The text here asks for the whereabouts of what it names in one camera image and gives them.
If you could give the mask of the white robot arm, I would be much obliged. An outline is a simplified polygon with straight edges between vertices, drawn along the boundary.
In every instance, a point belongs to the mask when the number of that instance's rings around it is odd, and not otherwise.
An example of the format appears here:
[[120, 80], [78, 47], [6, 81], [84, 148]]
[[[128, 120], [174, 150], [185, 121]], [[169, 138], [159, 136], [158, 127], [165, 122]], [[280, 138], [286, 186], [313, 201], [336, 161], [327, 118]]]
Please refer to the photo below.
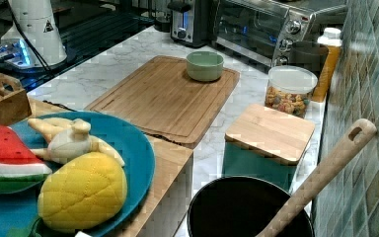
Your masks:
[[67, 58], [50, 0], [8, 0], [13, 26], [1, 37], [15, 45], [8, 63], [19, 69], [52, 67]]

